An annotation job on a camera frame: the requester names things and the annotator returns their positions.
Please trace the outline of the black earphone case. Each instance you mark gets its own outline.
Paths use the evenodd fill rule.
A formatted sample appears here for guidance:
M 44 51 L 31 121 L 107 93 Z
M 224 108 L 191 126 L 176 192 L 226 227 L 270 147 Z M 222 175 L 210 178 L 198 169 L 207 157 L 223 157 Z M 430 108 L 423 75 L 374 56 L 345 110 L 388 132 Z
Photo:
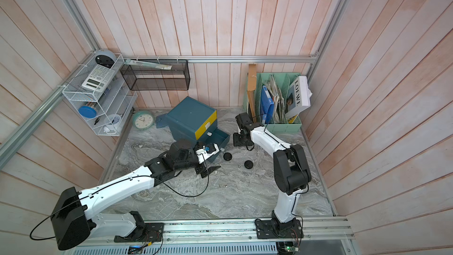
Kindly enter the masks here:
M 248 169 L 248 170 L 251 170 L 251 169 L 254 167 L 254 164 L 253 164 L 252 161 L 247 160 L 247 161 L 245 161 L 245 163 L 244 163 L 244 167 L 245 167 L 246 169 Z
M 231 161 L 232 160 L 232 154 L 229 152 L 226 152 L 223 154 L 223 158 L 225 161 Z

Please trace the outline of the teal bottom drawer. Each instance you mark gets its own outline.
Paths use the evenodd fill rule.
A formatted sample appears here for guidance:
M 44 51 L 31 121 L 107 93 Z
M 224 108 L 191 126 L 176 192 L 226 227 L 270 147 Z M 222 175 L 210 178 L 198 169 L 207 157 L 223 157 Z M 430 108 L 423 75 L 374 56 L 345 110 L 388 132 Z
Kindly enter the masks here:
M 230 141 L 230 134 L 218 128 L 215 128 L 211 131 L 208 131 L 207 133 L 204 133 L 203 136 L 200 138 L 200 141 L 206 144 L 214 143 L 218 145 L 220 153 L 208 159 L 208 162 L 214 162 L 215 159 L 217 157 L 220 157 L 222 155 L 222 152 L 225 151 L 225 147 L 228 145 Z

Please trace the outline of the yellow top drawer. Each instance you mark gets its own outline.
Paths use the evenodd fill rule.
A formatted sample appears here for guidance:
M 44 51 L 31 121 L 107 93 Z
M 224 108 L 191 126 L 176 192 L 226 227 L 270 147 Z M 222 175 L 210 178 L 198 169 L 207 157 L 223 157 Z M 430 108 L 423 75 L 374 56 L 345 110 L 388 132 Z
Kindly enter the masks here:
M 217 111 L 215 110 L 213 114 L 197 129 L 195 132 L 195 137 L 197 140 L 217 121 Z

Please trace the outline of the teal drawer cabinet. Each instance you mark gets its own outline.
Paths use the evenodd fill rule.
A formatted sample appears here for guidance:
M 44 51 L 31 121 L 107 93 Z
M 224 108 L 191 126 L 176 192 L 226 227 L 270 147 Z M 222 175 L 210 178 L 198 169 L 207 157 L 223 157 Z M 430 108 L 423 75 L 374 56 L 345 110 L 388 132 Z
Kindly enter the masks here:
M 195 132 L 214 111 L 216 109 L 213 107 L 186 97 L 167 114 L 168 127 L 174 140 L 187 139 L 193 144 L 200 141 L 196 139 Z M 217 128 L 217 125 L 216 121 L 205 133 Z

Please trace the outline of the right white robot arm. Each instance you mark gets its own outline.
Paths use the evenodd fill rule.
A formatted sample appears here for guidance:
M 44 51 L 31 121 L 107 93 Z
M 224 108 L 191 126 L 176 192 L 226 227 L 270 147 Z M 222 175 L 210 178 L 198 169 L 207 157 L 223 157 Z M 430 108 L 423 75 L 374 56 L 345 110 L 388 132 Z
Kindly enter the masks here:
M 256 219 L 257 238 L 295 238 L 303 234 L 303 219 L 296 216 L 296 205 L 302 194 L 309 191 L 311 171 L 304 149 L 276 137 L 266 126 L 253 122 L 247 113 L 235 117 L 238 133 L 233 134 L 236 147 L 259 146 L 273 158 L 274 180 L 279 189 L 276 207 L 269 220 Z

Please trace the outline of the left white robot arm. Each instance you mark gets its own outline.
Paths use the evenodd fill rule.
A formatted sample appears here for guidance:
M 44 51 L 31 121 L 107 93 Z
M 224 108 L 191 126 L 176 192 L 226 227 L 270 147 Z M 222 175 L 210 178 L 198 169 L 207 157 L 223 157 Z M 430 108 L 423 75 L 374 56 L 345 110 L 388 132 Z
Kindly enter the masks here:
M 220 151 L 217 144 L 192 145 L 182 139 L 122 177 L 81 191 L 74 187 L 64 190 L 48 216 L 58 249 L 69 250 L 94 237 L 114 236 L 122 242 L 150 240 L 151 232 L 139 212 L 104 214 L 103 211 L 135 193 L 164 185 L 184 170 L 194 169 L 197 175 L 208 178 L 217 168 L 207 167 L 206 161 Z

